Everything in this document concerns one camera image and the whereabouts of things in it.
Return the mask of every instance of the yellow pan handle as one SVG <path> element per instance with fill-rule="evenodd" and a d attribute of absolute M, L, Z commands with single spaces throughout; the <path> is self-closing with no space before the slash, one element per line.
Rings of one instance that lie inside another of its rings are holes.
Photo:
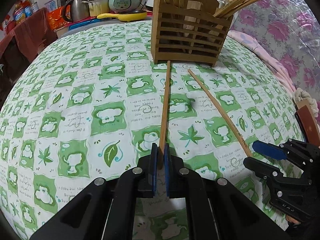
<path fill-rule="evenodd" d="M 99 15 L 97 16 L 97 19 L 103 19 L 103 18 L 107 18 L 107 17 L 118 18 L 118 14 L 102 13 L 102 14 L 99 14 Z"/>

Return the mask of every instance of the red cloth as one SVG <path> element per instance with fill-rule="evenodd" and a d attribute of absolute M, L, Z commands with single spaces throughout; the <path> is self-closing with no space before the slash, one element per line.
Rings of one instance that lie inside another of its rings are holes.
<path fill-rule="evenodd" d="M 47 8 L 41 8 L 15 26 L 0 42 L 0 58 L 14 36 L 20 52 L 31 63 L 38 55 L 38 47 L 44 40 L 47 45 L 57 39 L 46 18 Z"/>

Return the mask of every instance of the blue gripper pad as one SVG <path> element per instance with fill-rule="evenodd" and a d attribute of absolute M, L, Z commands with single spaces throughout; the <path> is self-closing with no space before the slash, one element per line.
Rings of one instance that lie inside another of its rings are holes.
<path fill-rule="evenodd" d="M 271 143 L 264 143 L 262 141 L 255 141 L 252 144 L 252 148 L 255 152 L 260 153 L 265 156 L 269 156 L 276 160 L 285 160 L 287 156 L 284 154 L 283 150 Z"/>
<path fill-rule="evenodd" d="M 169 156 L 168 153 L 170 154 L 170 149 L 169 149 L 169 144 L 165 144 L 164 147 L 164 172 L 165 172 L 165 189 L 167 191 L 167 197 L 169 197 Z"/>
<path fill-rule="evenodd" d="M 158 160 L 158 146 L 156 143 L 152 144 L 150 163 L 149 163 L 149 176 L 152 176 L 152 193 L 156 195 L 157 184 L 157 160 Z"/>

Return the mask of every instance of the pink floral fabric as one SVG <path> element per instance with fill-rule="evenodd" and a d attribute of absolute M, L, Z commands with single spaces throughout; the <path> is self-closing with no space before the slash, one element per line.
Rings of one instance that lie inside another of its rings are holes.
<path fill-rule="evenodd" d="M 254 37 L 320 106 L 320 25 L 304 0 L 260 0 L 231 29 Z"/>
<path fill-rule="evenodd" d="M 272 71 L 279 82 L 284 85 L 289 94 L 292 94 L 296 91 L 286 68 L 275 58 L 271 57 L 255 38 L 249 36 L 248 34 L 237 31 L 229 31 L 228 36 L 255 53 Z"/>

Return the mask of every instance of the metal screw head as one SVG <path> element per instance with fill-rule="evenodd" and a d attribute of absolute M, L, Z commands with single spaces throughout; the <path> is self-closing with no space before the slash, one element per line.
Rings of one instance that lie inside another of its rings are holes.
<path fill-rule="evenodd" d="M 132 172 L 133 172 L 134 174 L 140 174 L 140 173 L 142 172 L 142 169 L 141 169 L 140 167 L 135 167 L 135 168 L 132 170 Z"/>
<path fill-rule="evenodd" d="M 217 183 L 221 186 L 225 186 L 225 185 L 227 185 L 228 181 L 224 178 L 220 178 L 217 180 Z"/>
<path fill-rule="evenodd" d="M 96 178 L 94 180 L 95 185 L 100 186 L 104 183 L 104 179 L 103 178 Z"/>
<path fill-rule="evenodd" d="M 181 169 L 179 170 L 179 172 L 180 172 L 180 174 L 186 175 L 186 174 L 189 173 L 189 169 L 187 169 L 187 168 L 181 168 Z"/>

